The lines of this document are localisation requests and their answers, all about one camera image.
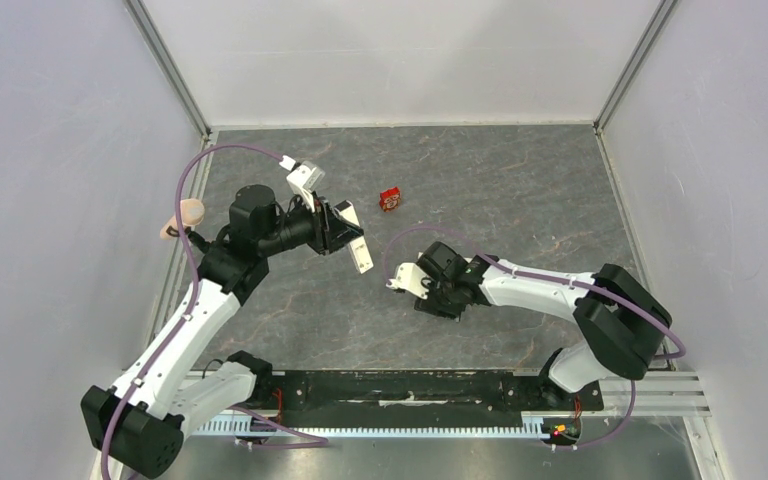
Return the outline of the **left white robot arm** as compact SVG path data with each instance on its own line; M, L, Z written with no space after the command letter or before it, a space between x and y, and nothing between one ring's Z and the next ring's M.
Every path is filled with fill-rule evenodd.
M261 408L273 398L272 366L238 352L218 372L181 386L209 341L269 272L270 257L309 246L319 255L347 248L356 268L372 266L354 205L331 205L314 192L294 195L282 209L265 185L241 188L216 239L188 241L203 254L186 298L147 350L110 387L90 387L80 409L91 444L134 475L165 473L184 441L225 408Z

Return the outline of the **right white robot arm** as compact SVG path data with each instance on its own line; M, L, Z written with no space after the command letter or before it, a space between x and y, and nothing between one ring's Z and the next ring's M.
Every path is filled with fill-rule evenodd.
M416 261L398 266L392 290L415 296L414 307L457 319L469 306L517 307L576 325L581 340L544 364L540 400L562 408L588 384L609 376L645 376L672 325L667 310L624 268L562 273L517 265L493 255L470 259L436 241Z

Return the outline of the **white remote control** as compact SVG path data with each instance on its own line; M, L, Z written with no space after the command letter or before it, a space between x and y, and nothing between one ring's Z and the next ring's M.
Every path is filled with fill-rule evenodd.
M356 229L361 230L357 211L350 201L344 200L338 203L334 209L338 218ZM355 264L355 268L359 274L364 274L373 268L374 263L363 232L358 234L348 243L348 248Z

